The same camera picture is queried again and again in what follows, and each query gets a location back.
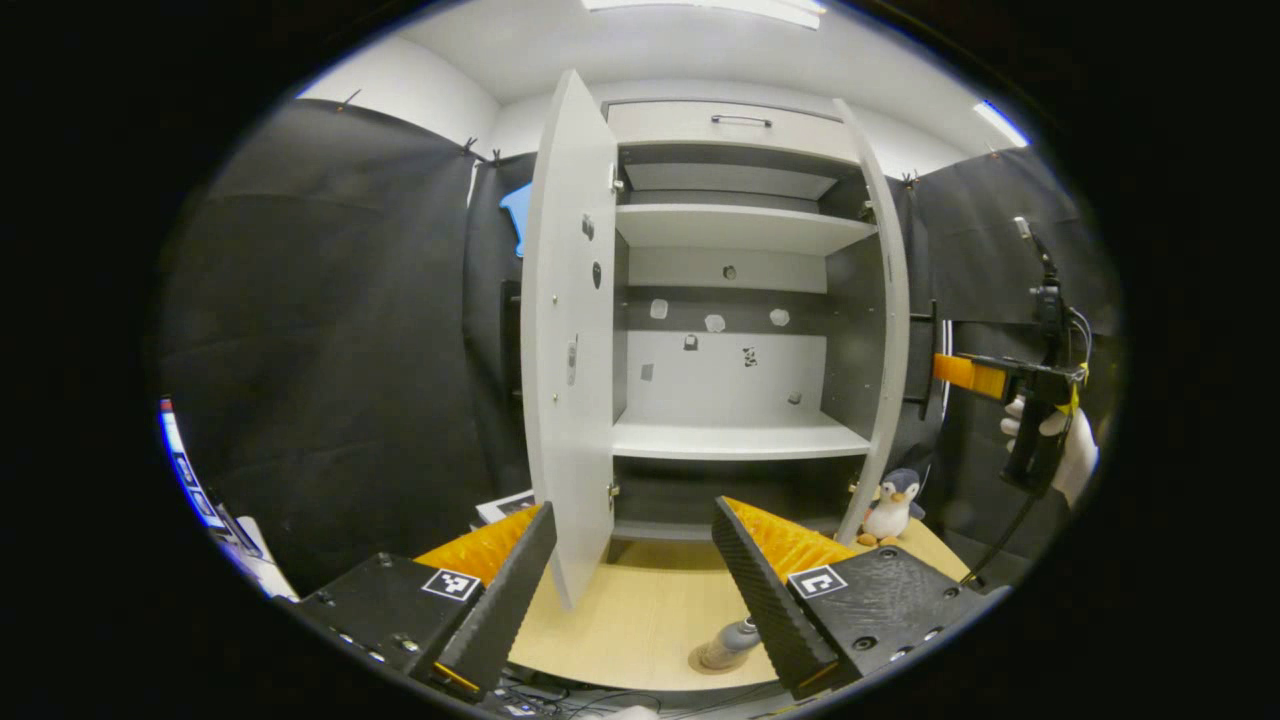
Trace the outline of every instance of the white wall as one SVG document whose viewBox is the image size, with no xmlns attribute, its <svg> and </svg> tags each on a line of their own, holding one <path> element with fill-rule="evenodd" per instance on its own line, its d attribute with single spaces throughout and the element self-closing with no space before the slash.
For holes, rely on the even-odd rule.
<svg viewBox="0 0 1280 720">
<path fill-rule="evenodd" d="M 742 82 L 648 79 L 588 87 L 600 102 L 645 97 L 705 97 L 778 105 L 826 115 L 833 115 L 836 110 L 829 97 Z M 536 151 L 550 101 L 552 96 L 547 94 L 504 105 L 493 126 L 493 146 L 502 150 L 504 158 Z M 852 102 L 849 106 L 863 123 L 881 169 L 890 177 L 900 178 L 908 172 L 923 176 L 969 158 L 959 147 L 913 126 Z"/>
<path fill-rule="evenodd" d="M 298 97 L 343 101 L 394 115 L 489 156 L 498 101 L 426 47 L 388 37 L 352 55 Z"/>
</svg>

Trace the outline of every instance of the wooden tabletop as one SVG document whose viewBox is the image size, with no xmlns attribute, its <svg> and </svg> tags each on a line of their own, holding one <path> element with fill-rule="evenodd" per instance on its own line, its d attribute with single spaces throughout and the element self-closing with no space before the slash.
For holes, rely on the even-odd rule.
<svg viewBox="0 0 1280 720">
<path fill-rule="evenodd" d="M 954 580 L 964 562 L 919 520 L 900 547 Z M 854 546 L 855 552 L 870 548 Z M 777 678 L 763 648 L 740 667 L 694 670 L 689 656 L 721 628 L 748 616 L 724 562 L 710 543 L 630 543 L 617 562 L 596 569 L 582 601 L 561 607 L 543 575 L 508 656 L 511 662 L 585 683 L 653 691 L 696 691 Z"/>
</svg>

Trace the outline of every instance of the gray bottle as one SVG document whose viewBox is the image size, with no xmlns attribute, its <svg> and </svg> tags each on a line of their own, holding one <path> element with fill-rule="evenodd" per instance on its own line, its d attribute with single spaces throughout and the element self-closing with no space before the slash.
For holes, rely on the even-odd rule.
<svg viewBox="0 0 1280 720">
<path fill-rule="evenodd" d="M 724 625 L 716 638 L 699 648 L 698 660 L 708 670 L 726 670 L 746 661 L 746 653 L 760 644 L 760 633 L 750 618 Z"/>
</svg>

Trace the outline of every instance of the cabinet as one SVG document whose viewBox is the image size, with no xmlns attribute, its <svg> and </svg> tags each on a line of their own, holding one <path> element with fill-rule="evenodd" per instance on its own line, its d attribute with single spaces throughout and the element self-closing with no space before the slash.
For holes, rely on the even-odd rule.
<svg viewBox="0 0 1280 720">
<path fill-rule="evenodd" d="M 902 401 L 908 293 L 888 186 L 832 115 L 561 78 L 525 247 L 534 493 L 566 607 L 611 537 L 709 539 L 732 495 L 851 542 Z"/>
</svg>

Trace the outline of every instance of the computer screen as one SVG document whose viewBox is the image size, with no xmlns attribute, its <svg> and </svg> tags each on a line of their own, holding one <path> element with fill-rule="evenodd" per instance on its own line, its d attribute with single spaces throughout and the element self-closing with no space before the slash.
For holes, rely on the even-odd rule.
<svg viewBox="0 0 1280 720">
<path fill-rule="evenodd" d="M 191 506 L 196 510 L 196 516 L 207 528 L 230 532 L 227 528 L 227 523 L 218 515 L 214 501 L 209 498 L 209 493 L 201 487 L 200 479 L 196 478 L 196 470 L 192 469 L 191 460 L 187 457 L 187 448 L 182 445 L 182 434 L 178 432 L 178 418 L 173 413 L 173 401 L 169 397 L 160 398 L 160 424 L 164 427 L 164 438 L 169 446 L 169 460 L 173 462 L 173 470 L 182 484 L 182 489 L 187 493 Z"/>
</svg>

